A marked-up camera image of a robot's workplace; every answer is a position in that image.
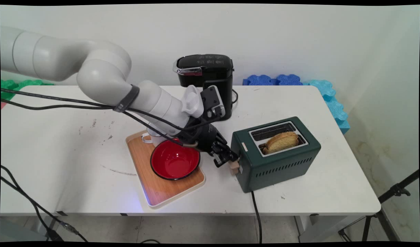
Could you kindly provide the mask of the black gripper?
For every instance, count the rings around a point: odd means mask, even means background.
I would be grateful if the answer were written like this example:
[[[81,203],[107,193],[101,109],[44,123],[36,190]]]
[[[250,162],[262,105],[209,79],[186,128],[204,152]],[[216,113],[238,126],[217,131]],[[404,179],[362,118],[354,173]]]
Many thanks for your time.
[[[222,134],[210,123],[191,130],[180,131],[177,137],[186,144],[198,142],[196,146],[198,150],[213,154],[216,167],[221,167],[227,162],[237,161],[239,158],[227,145]]]

